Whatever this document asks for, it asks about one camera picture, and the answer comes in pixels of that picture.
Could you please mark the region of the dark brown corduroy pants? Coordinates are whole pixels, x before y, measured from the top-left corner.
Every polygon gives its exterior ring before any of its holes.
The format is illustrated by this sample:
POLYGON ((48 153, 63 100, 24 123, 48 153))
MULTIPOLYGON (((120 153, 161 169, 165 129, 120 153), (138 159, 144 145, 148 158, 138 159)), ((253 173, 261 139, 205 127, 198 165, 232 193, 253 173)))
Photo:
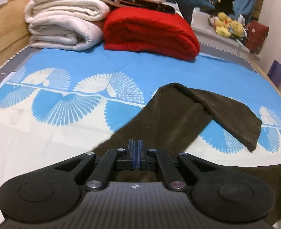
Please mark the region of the dark brown corduroy pants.
MULTIPOLYGON (((215 120, 250 153, 257 148, 262 121, 243 103, 225 96, 170 83, 158 89, 149 103, 110 139, 93 151, 104 155, 108 150, 127 146, 129 139, 143 139, 145 146, 175 156, 185 152, 206 126, 215 120)), ((263 167, 230 168, 254 175, 271 186, 275 205, 267 216, 270 225, 281 219, 281 164, 263 167)), ((122 171, 119 182, 155 182, 151 171, 122 171)))

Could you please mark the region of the blue white patterned bedsheet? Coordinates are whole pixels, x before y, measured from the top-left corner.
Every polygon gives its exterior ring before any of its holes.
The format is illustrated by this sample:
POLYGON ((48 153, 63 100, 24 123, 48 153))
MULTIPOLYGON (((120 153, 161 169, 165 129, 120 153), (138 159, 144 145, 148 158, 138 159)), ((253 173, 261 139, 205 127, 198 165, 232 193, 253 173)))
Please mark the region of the blue white patterned bedsheet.
POLYGON ((169 83, 239 101, 262 122, 253 152, 210 122, 191 142, 173 141, 172 154, 223 165, 281 164, 281 97, 241 57, 205 44, 193 61, 102 45, 84 52, 27 47, 0 69, 0 186, 96 149, 169 83))

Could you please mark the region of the purple bag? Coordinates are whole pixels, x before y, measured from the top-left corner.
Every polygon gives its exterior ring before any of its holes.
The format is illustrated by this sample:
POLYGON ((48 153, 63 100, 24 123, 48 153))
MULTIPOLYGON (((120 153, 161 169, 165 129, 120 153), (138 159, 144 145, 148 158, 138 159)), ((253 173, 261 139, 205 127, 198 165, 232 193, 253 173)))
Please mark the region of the purple bag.
POLYGON ((274 60, 267 74, 276 87, 281 85, 281 63, 274 60))

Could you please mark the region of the yellow plush toy pile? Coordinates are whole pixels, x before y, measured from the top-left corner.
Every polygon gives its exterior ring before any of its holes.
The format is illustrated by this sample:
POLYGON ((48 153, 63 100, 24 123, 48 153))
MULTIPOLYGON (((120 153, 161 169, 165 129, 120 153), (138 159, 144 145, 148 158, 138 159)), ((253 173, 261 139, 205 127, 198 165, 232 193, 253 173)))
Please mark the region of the yellow plush toy pile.
POLYGON ((237 20, 231 19, 224 12, 219 12, 217 16, 209 17, 210 24, 214 27, 216 34, 224 38, 247 38, 244 28, 245 19, 239 15, 237 20))

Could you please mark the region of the folded cream white quilt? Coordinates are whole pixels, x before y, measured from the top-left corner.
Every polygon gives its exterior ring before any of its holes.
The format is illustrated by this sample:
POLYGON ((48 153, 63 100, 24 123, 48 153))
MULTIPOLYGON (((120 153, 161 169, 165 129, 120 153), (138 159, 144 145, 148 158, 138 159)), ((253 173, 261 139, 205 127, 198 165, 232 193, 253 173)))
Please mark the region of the folded cream white quilt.
POLYGON ((103 40, 110 7, 100 0, 30 0, 25 22, 32 48, 84 51, 103 40))

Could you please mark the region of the folded red fuzzy blanket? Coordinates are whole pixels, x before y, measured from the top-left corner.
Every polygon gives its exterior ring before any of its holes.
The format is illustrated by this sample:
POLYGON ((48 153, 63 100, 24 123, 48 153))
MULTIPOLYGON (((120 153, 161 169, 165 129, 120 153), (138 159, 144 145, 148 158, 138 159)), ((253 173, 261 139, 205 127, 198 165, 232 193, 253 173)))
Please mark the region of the folded red fuzzy blanket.
POLYGON ((115 9, 104 22, 103 36, 106 50, 151 52, 186 61, 200 52, 200 43, 185 19, 145 8, 115 9))

